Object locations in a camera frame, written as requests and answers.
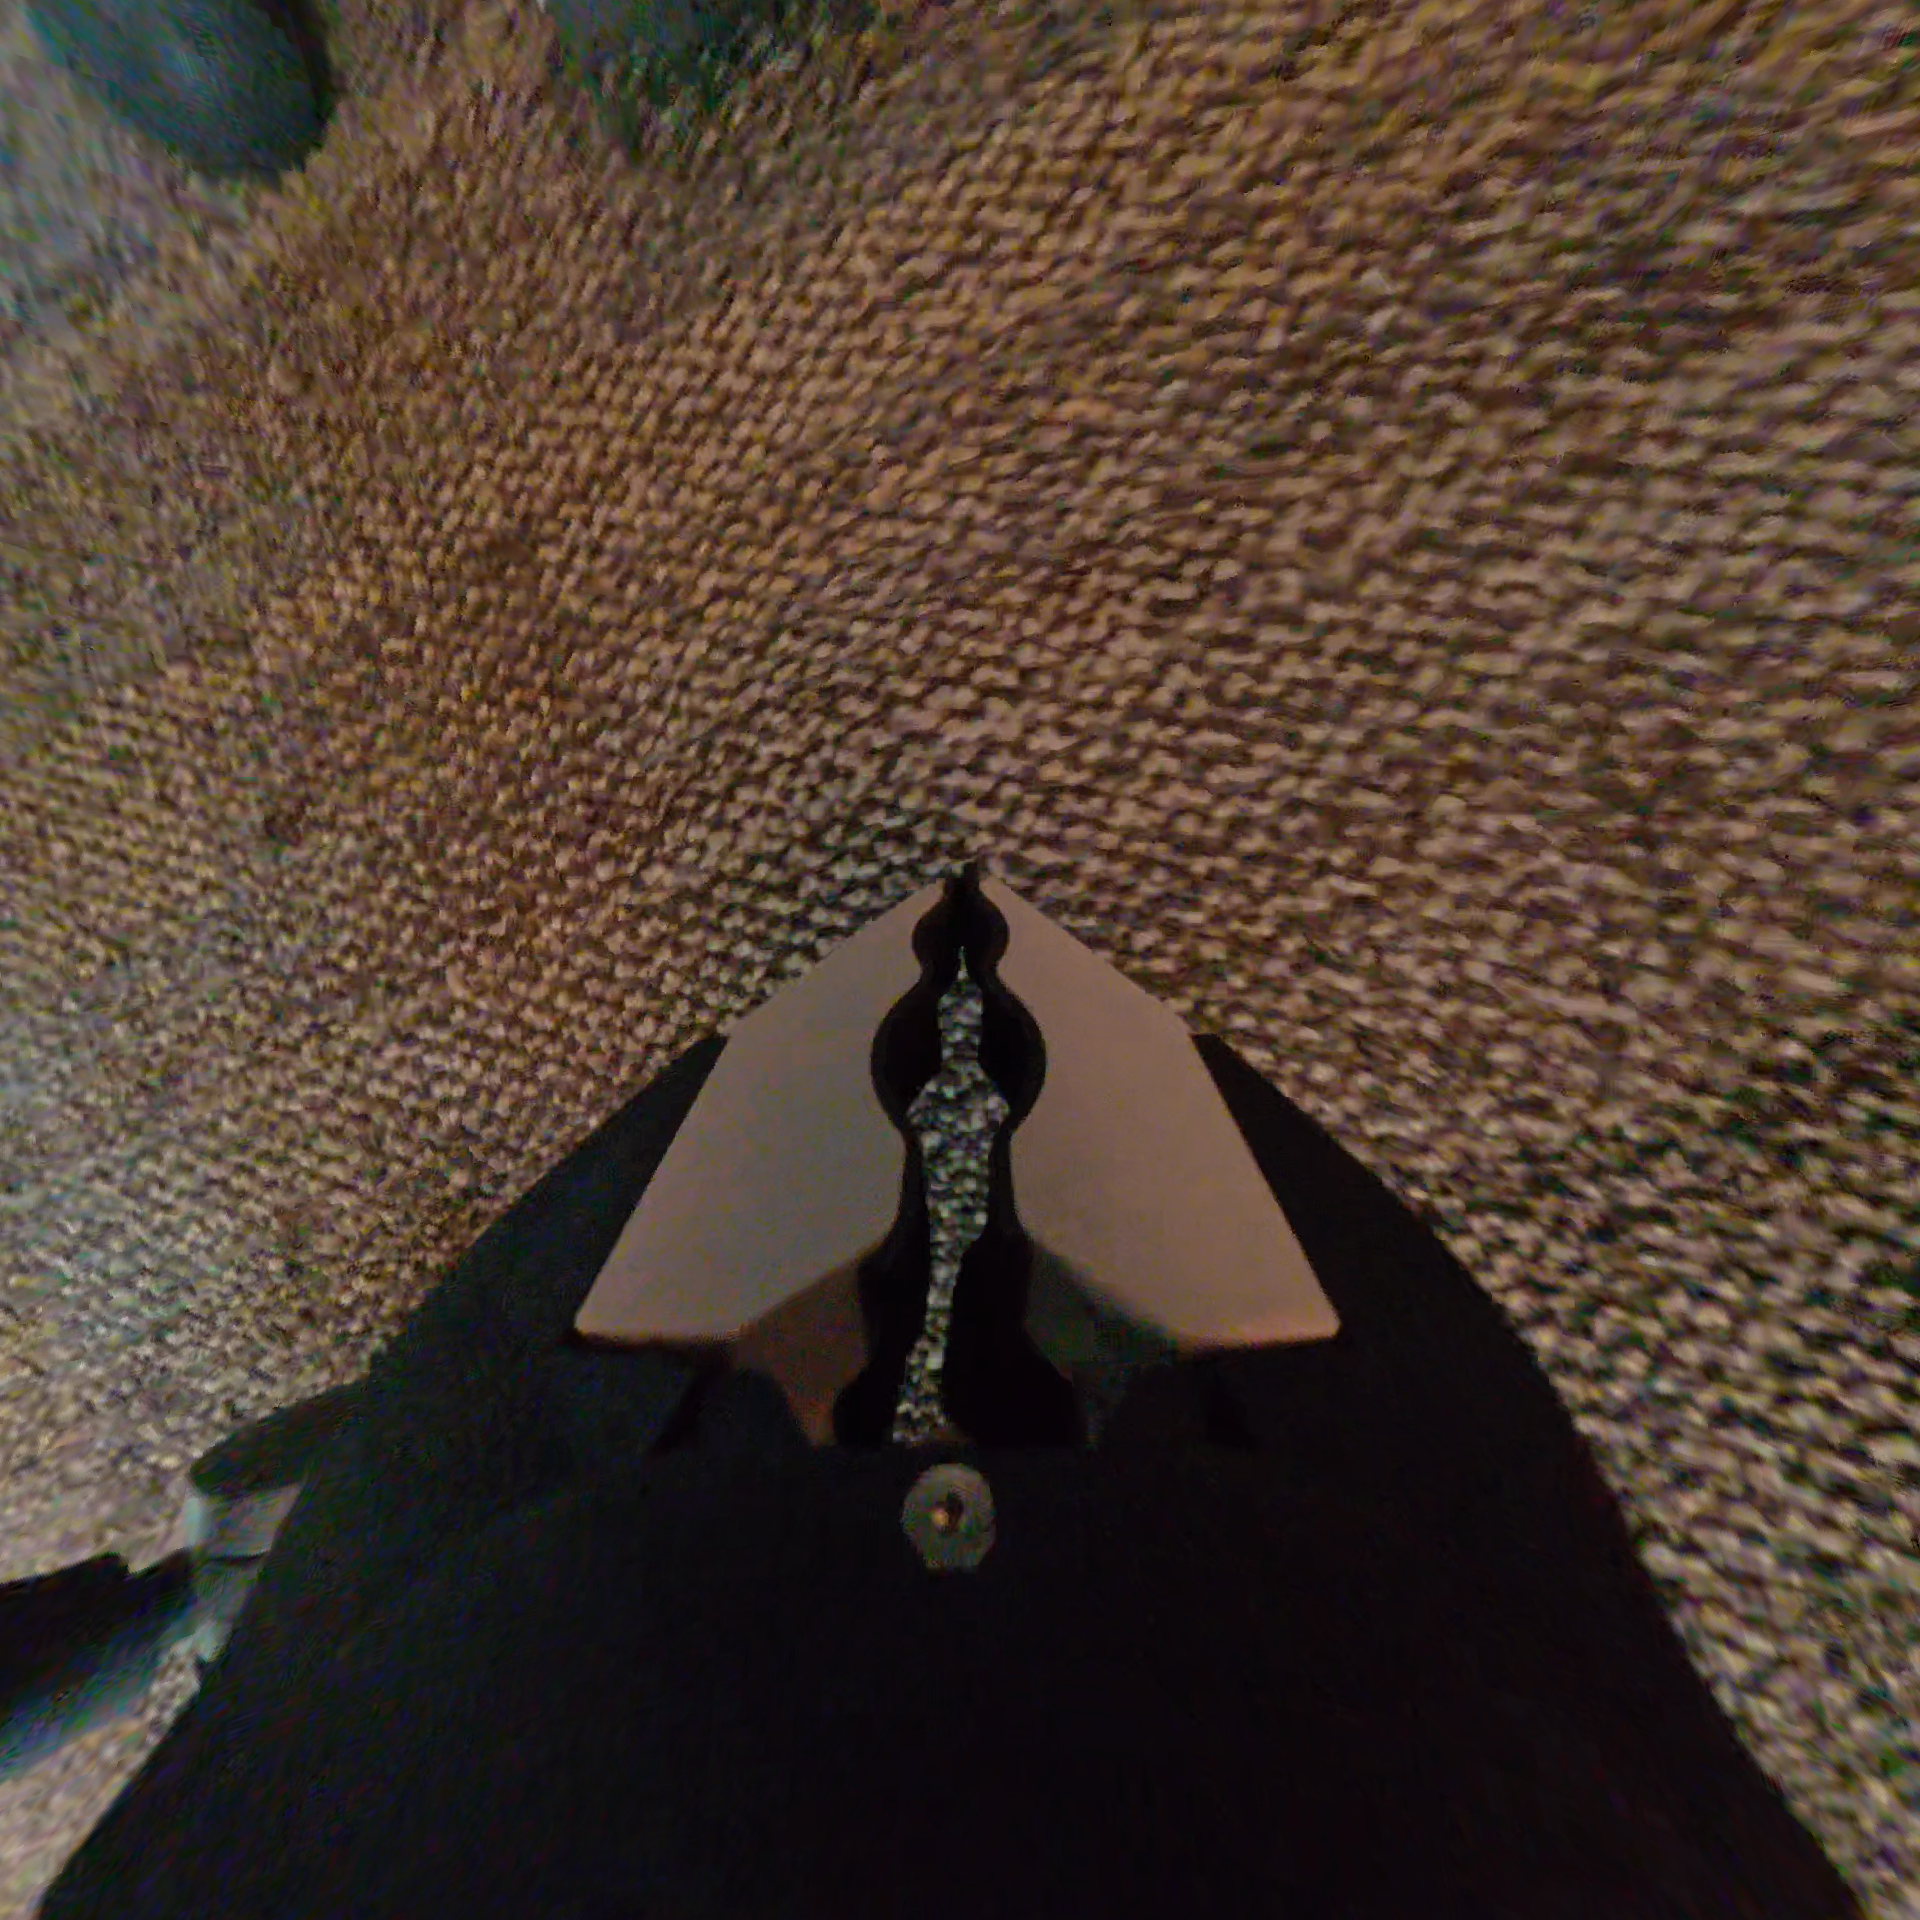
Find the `dark round object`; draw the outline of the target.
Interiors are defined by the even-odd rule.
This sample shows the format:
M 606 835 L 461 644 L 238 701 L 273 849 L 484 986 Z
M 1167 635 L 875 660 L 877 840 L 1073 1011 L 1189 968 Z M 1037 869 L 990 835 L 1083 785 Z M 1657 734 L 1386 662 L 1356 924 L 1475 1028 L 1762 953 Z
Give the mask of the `dark round object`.
M 26 2 L 83 95 L 193 172 L 278 179 L 328 131 L 334 86 L 319 5 Z

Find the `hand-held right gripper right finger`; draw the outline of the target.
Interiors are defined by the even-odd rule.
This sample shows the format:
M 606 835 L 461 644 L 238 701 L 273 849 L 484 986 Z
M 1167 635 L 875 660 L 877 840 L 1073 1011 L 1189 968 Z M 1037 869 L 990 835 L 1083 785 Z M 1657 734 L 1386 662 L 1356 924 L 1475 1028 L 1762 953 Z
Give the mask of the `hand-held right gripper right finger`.
M 996 1193 L 1047 1359 L 1193 1359 L 1332 1341 L 1338 1313 L 1189 1025 L 976 872 L 969 973 L 1007 1107 Z

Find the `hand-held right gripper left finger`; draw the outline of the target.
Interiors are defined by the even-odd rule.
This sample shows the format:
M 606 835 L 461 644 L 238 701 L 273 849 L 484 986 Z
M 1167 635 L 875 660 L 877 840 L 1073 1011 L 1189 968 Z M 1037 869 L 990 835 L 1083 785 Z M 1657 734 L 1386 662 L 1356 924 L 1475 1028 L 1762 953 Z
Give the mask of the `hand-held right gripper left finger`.
M 945 1067 L 954 881 L 741 1019 L 578 1308 L 597 1349 L 871 1362 L 920 1195 L 913 1107 Z

